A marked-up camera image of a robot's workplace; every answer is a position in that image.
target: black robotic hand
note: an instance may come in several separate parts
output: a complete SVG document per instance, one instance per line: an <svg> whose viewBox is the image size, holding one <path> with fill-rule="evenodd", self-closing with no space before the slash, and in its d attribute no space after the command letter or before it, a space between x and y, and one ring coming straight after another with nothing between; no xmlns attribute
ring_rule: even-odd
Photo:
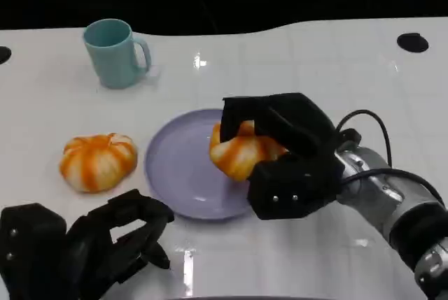
<svg viewBox="0 0 448 300"><path fill-rule="evenodd" d="M220 139L235 137L245 120L255 133L269 136L289 152L273 162L257 164L248 180L248 200L262 220L305 217L334 201L344 167L335 149L360 140L352 129L336 133L330 119L305 95L224 99Z"/></svg>
<svg viewBox="0 0 448 300"><path fill-rule="evenodd" d="M110 230L145 225L112 241ZM40 204L5 208L0 218L0 274L12 300L97 300L152 263L169 268L158 239L174 214L132 190L81 216L66 233L58 214Z"/></svg>

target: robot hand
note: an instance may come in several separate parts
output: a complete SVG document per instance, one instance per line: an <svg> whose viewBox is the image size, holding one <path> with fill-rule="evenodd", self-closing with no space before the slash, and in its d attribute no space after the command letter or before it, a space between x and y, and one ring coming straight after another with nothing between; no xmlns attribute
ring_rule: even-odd
<svg viewBox="0 0 448 300"><path fill-rule="evenodd" d="M145 225L115 243L110 229ZM11 300L98 300L148 263L169 268L158 239L174 215L162 202L124 193L81 216L66 233L58 214L40 204L3 209L0 274Z"/></svg>
<svg viewBox="0 0 448 300"><path fill-rule="evenodd" d="M338 200L355 208L401 256L430 299L448 296L448 213L440 195L423 178L391 168L384 123L368 110L346 116L335 128L303 94L224 99L222 141L233 138L244 120L255 133L282 144L289 153L257 164L248 180L248 200L260 219L299 218ZM358 114L381 125L388 161L361 147L361 135L340 131Z"/></svg>

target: orange pumpkin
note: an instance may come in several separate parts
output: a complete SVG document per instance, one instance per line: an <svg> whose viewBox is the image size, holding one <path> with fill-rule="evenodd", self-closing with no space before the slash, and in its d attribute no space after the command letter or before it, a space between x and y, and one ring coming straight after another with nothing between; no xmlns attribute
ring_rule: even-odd
<svg viewBox="0 0 448 300"><path fill-rule="evenodd" d="M115 187L137 165L137 148L120 134L75 137L64 148L59 170L79 192L96 193Z"/></svg>
<svg viewBox="0 0 448 300"><path fill-rule="evenodd" d="M221 143L221 124L213 127L210 138L210 160L227 176L236 180L246 180L253 167L263 160L277 160L286 149L274 139L256 136L253 121L242 122L237 135Z"/></svg>

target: white table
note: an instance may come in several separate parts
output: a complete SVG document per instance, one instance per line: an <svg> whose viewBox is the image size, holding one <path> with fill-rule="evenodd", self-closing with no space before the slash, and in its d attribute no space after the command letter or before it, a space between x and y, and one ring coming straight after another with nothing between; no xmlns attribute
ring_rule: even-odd
<svg viewBox="0 0 448 300"><path fill-rule="evenodd" d="M153 56L151 73L160 78L119 91L100 86L82 31L0 31L0 45L13 51L0 66L0 208L36 201L70 225L127 190L149 194L142 155L164 123L189 110L220 108L224 96L291 90L315 100L335 122L350 110L374 110L390 131L395 166L427 178L448 200L446 18L305 22L234 36L142 35ZM430 49L401 50L396 39L409 31L426 37ZM353 126L364 145L384 154L373 121L360 117ZM58 171L64 144L76 135L108 132L134 139L136 171L106 194L75 193ZM105 299L424 298L381 236L336 203L304 220L262 222L247 215L208 224L178 218L161 243L172 270L149 266Z"/></svg>

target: purple plate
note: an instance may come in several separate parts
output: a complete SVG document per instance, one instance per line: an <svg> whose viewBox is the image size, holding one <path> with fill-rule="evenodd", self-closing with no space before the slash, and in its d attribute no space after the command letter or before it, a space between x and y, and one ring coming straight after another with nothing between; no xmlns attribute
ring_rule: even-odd
<svg viewBox="0 0 448 300"><path fill-rule="evenodd" d="M222 220L249 209L249 184L228 178L209 159L210 135L222 113L186 113L166 124L149 144L146 178L156 197L179 215Z"/></svg>

